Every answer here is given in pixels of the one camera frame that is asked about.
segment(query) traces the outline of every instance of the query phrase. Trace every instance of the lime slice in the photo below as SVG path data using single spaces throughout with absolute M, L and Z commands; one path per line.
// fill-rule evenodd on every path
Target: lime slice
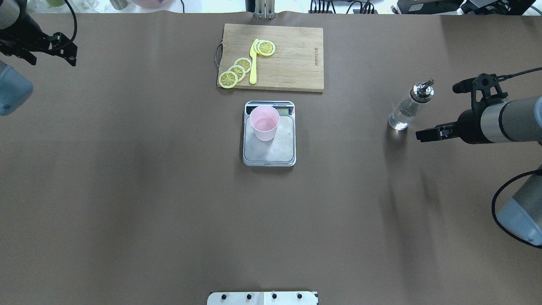
M 249 72 L 250 69 L 252 68 L 252 62 L 250 61 L 250 59 L 248 59 L 246 57 L 241 57 L 241 58 L 237 59 L 235 61 L 234 65 L 239 65 L 239 66 L 243 67 L 245 73 Z
M 242 81 L 244 78 L 244 75 L 246 74 L 246 72 L 244 71 L 244 68 L 240 65 L 233 65 L 228 69 L 228 71 L 232 71 L 233 73 L 237 75 L 237 82 Z
M 222 88 L 230 89 L 237 85 L 237 74 L 232 71 L 226 71 L 218 77 L 218 84 Z
M 275 44 L 269 40 L 260 40 L 256 45 L 256 52 L 262 56 L 271 56 L 275 53 Z

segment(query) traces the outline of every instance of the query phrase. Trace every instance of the brown table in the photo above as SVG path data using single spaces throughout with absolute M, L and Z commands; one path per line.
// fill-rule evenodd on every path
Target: brown table
M 71 33 L 69 15 L 36 15 Z M 250 13 L 79 15 L 78 64 L 2 57 L 34 83 L 0 119 L 0 303 L 205 304 L 211 291 L 314 290 L 322 305 L 540 304 L 541 252 L 490 202 L 536 143 L 419 143 L 470 106 L 453 83 L 540 66 L 542 18 L 322 16 L 323 94 L 216 87 L 225 23 Z M 387 116 L 415 82 L 408 131 Z M 508 80 L 542 94 L 540 74 Z M 243 105 L 291 100 L 293 168 L 240 158 Z M 506 190 L 510 197 L 519 184 Z

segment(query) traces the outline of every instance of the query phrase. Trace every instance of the pink cup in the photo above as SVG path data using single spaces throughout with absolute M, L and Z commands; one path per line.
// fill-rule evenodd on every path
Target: pink cup
M 279 112 L 267 105 L 254 108 L 249 117 L 250 125 L 254 128 L 254 134 L 262 141 L 269 141 L 275 137 L 279 119 Z

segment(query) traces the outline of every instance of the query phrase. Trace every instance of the cutting board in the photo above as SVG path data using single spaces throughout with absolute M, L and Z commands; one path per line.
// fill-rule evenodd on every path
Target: cutting board
M 324 91 L 324 30 L 322 28 L 226 23 L 218 75 L 227 71 L 238 58 L 250 59 L 250 46 L 256 38 L 273 41 L 276 46 L 275 54 L 267 57 L 258 55 L 256 84 L 249 83 L 249 72 L 234 89 Z

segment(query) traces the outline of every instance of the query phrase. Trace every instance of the yellow knife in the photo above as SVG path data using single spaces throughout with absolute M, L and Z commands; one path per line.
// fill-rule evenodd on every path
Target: yellow knife
M 250 46 L 250 58 L 252 58 L 252 67 L 250 68 L 250 77 L 248 79 L 248 82 L 251 84 L 255 84 L 257 81 L 256 78 L 256 58 L 258 57 L 258 53 L 256 53 L 256 44 L 258 43 L 259 39 L 255 39 L 252 43 L 252 46 Z

